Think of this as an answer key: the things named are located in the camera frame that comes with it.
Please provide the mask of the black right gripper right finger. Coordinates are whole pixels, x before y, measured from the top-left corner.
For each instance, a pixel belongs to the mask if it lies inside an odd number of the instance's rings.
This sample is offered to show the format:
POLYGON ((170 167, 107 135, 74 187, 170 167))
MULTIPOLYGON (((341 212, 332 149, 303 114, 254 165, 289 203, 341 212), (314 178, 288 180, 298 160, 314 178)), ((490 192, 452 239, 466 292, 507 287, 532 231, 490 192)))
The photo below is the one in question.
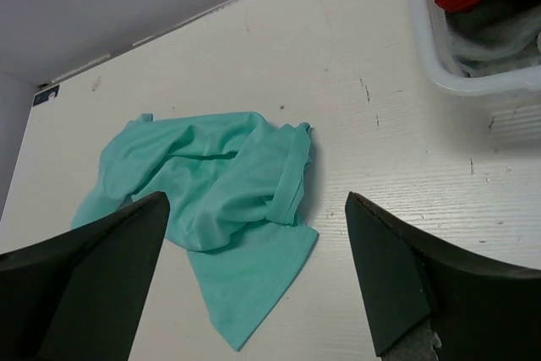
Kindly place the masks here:
POLYGON ((448 243, 360 194, 345 212, 379 358, 539 359, 539 270, 448 243))

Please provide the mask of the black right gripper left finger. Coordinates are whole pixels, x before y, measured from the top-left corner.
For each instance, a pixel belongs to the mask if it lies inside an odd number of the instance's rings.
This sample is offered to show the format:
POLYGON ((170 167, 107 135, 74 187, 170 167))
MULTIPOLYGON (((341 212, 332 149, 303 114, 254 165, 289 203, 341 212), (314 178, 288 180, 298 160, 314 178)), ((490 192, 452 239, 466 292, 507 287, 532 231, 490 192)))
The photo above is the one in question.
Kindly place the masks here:
POLYGON ((3 360, 126 360, 165 237, 157 192, 1 256, 3 360))

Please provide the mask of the teal t shirt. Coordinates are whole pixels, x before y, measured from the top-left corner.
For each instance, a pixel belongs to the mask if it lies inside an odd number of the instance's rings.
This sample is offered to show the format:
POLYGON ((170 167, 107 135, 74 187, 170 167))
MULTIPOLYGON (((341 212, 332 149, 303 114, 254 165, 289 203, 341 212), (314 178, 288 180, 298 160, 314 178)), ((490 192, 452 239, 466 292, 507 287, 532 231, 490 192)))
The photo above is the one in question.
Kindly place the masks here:
POLYGON ((102 150, 72 225, 164 193, 167 240, 187 252, 211 324, 240 350, 316 245, 319 234, 298 212, 311 146, 308 123, 278 127, 257 112, 146 113, 102 150))

